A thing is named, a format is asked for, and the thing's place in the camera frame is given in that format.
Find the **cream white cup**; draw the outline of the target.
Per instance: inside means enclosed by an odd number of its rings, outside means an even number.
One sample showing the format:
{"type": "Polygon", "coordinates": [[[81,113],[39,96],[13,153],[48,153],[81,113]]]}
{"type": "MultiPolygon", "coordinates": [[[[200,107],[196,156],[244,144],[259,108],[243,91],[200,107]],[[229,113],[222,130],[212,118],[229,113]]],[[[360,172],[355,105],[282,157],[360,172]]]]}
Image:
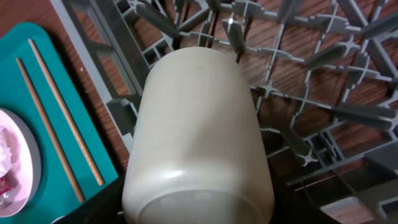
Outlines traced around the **cream white cup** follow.
{"type": "Polygon", "coordinates": [[[249,84],[217,50],[160,59],[142,94],[124,181],[128,223],[269,223],[274,191],[249,84]]]}

